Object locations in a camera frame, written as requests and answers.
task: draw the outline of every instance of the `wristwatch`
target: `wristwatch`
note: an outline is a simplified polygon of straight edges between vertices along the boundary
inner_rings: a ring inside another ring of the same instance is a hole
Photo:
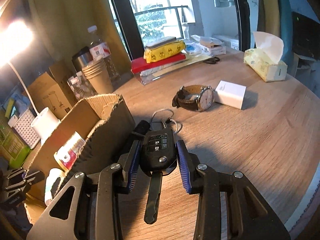
[[[182,86],[172,100],[173,107],[182,107],[191,111],[207,110],[213,102],[213,90],[210,86]]]

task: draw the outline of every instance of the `yellow plastic pack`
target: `yellow plastic pack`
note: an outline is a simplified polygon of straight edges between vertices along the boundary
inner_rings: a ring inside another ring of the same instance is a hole
[[[183,41],[175,41],[155,49],[146,49],[143,58],[147,63],[157,62],[180,53],[186,45]]]

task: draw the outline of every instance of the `silver screw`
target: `silver screw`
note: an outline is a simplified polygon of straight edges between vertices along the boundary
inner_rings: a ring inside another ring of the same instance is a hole
[[[83,172],[77,172],[75,174],[76,179],[82,179],[84,177],[84,173]]]
[[[243,173],[242,173],[241,171],[236,171],[236,172],[234,173],[234,176],[235,176],[236,178],[241,179],[241,178],[243,177]]]
[[[165,156],[159,158],[160,163],[164,163],[167,160]]]
[[[205,164],[203,164],[203,163],[200,163],[200,164],[198,165],[198,169],[199,169],[199,170],[202,170],[202,171],[206,170],[207,167],[208,167],[208,166],[205,165]]]
[[[119,163],[113,163],[111,164],[111,169],[112,170],[118,170],[121,168],[121,165]]]

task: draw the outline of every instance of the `black strap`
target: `black strap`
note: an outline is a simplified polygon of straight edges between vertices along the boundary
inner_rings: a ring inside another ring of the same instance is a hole
[[[172,99],[172,106],[177,108],[182,107],[191,111],[199,110],[197,100],[187,100],[185,98],[188,95],[200,94],[203,87],[201,85],[182,87]]]

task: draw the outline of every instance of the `green package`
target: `green package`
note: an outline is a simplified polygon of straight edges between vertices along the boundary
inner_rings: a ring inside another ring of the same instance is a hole
[[[0,155],[9,161],[9,167],[19,168],[27,158],[30,147],[8,125],[5,113],[0,109]]]

